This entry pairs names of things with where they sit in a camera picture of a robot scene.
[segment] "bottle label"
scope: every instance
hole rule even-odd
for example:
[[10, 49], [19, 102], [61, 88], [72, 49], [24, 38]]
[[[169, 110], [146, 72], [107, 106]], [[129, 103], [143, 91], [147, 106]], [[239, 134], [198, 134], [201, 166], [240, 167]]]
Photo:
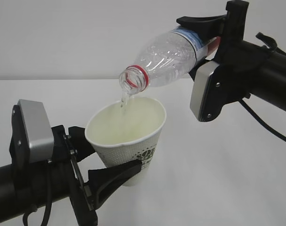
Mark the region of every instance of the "bottle label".
[[196, 62], [204, 59], [208, 55], [208, 42], [204, 43], [198, 36], [198, 34], [194, 31], [189, 29], [183, 28], [181, 26], [175, 28], [171, 31], [172, 33], [179, 34], [187, 39], [191, 45], [193, 46], [195, 53], [196, 53]]

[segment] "water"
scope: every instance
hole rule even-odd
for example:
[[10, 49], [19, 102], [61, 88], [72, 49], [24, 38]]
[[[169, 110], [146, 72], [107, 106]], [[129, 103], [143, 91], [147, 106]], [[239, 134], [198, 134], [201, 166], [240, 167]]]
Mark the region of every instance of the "water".
[[127, 92], [122, 93], [121, 108], [123, 108], [124, 110], [126, 109], [125, 106], [127, 105], [129, 98], [130, 98], [130, 94], [128, 94]]
[[97, 115], [90, 125], [89, 136], [103, 145], [120, 144], [144, 137], [162, 123], [161, 107], [145, 97], [130, 98], [127, 105], [112, 105]]

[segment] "black cable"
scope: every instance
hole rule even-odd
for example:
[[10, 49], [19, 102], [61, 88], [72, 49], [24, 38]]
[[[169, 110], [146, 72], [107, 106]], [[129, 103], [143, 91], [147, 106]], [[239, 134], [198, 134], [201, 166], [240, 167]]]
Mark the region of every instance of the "black cable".
[[[51, 174], [50, 174], [50, 166], [47, 163], [46, 164], [46, 180], [47, 180], [47, 201], [45, 205], [45, 210], [43, 214], [43, 219], [41, 226], [47, 226], [49, 222], [50, 212], [52, 209], [52, 184], [51, 184]], [[25, 212], [25, 214], [22, 217], [22, 221], [24, 226], [28, 226], [28, 217], [31, 213], [36, 212], [37, 207], [35, 205], [32, 205], [28, 211]]]
[[47, 163], [47, 203], [45, 205], [41, 226], [48, 225], [51, 209], [52, 209], [52, 184], [50, 175], [50, 165]]
[[251, 108], [249, 105], [247, 105], [244, 100], [239, 100], [239, 103], [259, 122], [265, 129], [267, 129], [269, 132], [271, 132], [273, 135], [277, 136], [281, 140], [286, 142], [286, 137], [279, 133], [278, 131], [274, 130], [272, 127], [270, 127], [268, 124], [265, 123]]

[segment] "clear plastic bottle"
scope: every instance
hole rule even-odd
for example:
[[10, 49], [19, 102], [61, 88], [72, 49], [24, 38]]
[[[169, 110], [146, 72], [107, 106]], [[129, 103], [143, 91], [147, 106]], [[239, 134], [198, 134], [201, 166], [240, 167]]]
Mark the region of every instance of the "clear plastic bottle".
[[190, 72], [218, 45], [218, 39], [202, 42], [195, 32], [182, 27], [164, 33], [152, 40], [133, 65], [120, 74], [121, 88], [134, 95], [148, 86], [167, 85]]

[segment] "white paper cup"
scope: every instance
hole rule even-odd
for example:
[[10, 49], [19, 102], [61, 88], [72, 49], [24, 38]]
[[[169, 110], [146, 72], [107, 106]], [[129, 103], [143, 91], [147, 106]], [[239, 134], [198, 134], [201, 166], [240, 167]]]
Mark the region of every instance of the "white paper cup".
[[[147, 172], [147, 169], [150, 165], [150, 161], [153, 157], [153, 154], [155, 152], [155, 148], [157, 145], [157, 141], [159, 139], [161, 130], [163, 128], [163, 125], [166, 121], [166, 110], [164, 106], [155, 99], [147, 98], [148, 101], [152, 101], [153, 111], [156, 112], [157, 118], [158, 118], [158, 127], [155, 128], [152, 132], [149, 134], [139, 137], [138, 139], [125, 142], [125, 143], [118, 143], [118, 144], [110, 144], [110, 145], [104, 145], [104, 144], [98, 144], [94, 141], [92, 137], [92, 132], [98, 132], [93, 131], [94, 129], [98, 129], [97, 126], [94, 126], [96, 124], [95, 120], [100, 119], [100, 116], [104, 116], [108, 114], [108, 111], [110, 111], [110, 107], [119, 104], [119, 102], [115, 102], [103, 109], [101, 109], [98, 113], [96, 113], [89, 123], [87, 124], [85, 128], [85, 137], [86, 139], [91, 143], [93, 148], [95, 149], [96, 153], [101, 158], [102, 162], [105, 164], [106, 167], [112, 167], [116, 165], [120, 165], [135, 159], [139, 159], [142, 161], [142, 170], [140, 173], [129, 179], [126, 183], [124, 183], [124, 186], [133, 186], [136, 185], [138, 182], [142, 180], [144, 175]], [[102, 128], [102, 132], [106, 132], [106, 129], [110, 129], [110, 127], [106, 127], [105, 130]]]

